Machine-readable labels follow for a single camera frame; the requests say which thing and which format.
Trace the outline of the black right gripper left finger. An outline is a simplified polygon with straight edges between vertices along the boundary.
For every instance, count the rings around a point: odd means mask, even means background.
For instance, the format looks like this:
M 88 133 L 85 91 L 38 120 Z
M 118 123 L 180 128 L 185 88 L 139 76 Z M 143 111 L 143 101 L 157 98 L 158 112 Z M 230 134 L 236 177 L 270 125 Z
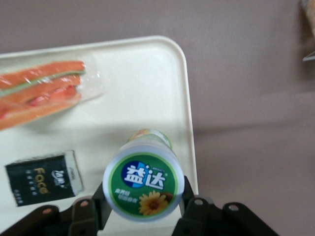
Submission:
M 102 183 L 92 197 L 84 197 L 73 204 L 71 232 L 98 232 L 104 229 L 111 213 Z

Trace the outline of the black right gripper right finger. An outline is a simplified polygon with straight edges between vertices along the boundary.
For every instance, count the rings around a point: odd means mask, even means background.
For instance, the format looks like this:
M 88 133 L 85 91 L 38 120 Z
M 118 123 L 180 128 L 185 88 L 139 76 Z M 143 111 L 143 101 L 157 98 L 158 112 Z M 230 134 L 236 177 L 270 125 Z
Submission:
M 210 198 L 195 195 L 187 177 L 180 202 L 181 218 L 173 236 L 221 236 L 222 210 Z

